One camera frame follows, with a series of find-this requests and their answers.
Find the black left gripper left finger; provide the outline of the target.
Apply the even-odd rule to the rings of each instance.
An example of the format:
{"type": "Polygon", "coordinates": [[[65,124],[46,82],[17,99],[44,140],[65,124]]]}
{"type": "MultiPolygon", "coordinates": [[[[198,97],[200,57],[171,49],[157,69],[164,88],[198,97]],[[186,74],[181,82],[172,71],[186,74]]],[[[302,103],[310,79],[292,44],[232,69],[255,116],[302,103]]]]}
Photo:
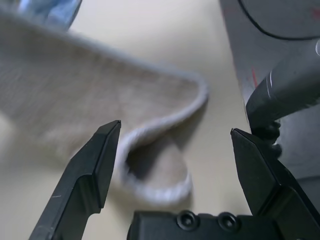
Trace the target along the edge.
{"type": "Polygon", "coordinates": [[[98,128],[71,158],[46,207],[31,240],[80,240],[88,219],[105,206],[113,175],[121,122],[98,128]]]}

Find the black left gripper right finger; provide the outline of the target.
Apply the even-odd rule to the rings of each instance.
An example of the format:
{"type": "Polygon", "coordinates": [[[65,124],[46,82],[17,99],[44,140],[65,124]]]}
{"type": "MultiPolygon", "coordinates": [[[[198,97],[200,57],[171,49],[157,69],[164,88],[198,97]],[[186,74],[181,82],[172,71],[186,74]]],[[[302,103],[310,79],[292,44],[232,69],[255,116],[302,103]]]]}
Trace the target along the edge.
{"type": "Polygon", "coordinates": [[[284,240],[318,240],[320,214],[291,172],[258,137],[238,128],[230,135],[252,215],[271,220],[284,240]]]}

